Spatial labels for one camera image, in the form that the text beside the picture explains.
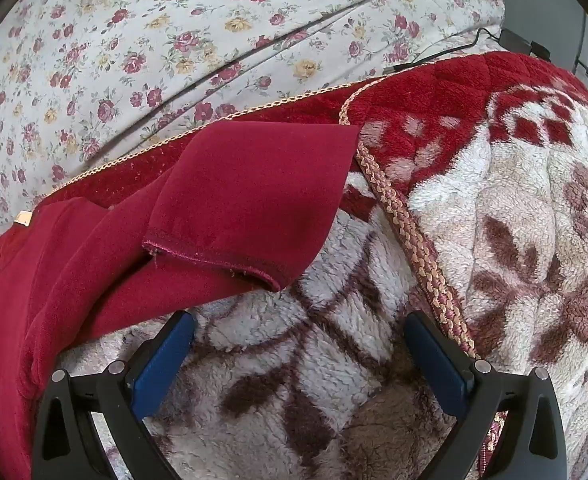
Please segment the dark red garment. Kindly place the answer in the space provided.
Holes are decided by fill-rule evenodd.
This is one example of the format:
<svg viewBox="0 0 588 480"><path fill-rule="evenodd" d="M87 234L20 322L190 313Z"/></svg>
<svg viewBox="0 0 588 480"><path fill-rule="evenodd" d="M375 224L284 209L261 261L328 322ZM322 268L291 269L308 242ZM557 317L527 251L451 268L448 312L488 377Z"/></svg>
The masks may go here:
<svg viewBox="0 0 588 480"><path fill-rule="evenodd" d="M329 234L357 137L216 122L115 205L67 198L0 236L0 478L29 477L36 406L64 350L292 284Z"/></svg>

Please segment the red white fleece blanket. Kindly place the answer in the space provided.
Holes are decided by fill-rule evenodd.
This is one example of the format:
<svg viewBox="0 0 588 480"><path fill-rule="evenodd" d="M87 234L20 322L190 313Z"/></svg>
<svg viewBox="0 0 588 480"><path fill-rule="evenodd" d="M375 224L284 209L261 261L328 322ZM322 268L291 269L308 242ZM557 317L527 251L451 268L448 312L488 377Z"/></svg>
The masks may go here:
<svg viewBox="0 0 588 480"><path fill-rule="evenodd" d="M588 92L490 52L259 107L360 128L344 205L283 292L195 312L151 448L177 479L414 479L452 426L401 339L413 310L501 372L553 379L588 479Z"/></svg>

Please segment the floral white quilt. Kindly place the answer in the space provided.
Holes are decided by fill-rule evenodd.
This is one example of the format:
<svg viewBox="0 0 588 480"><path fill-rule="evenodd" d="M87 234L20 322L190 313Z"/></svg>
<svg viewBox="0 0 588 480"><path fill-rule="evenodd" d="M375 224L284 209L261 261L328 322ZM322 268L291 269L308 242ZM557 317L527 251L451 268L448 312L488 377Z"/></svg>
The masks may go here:
<svg viewBox="0 0 588 480"><path fill-rule="evenodd" d="M18 0L0 23L0 234L81 172L503 16L503 0Z"/></svg>

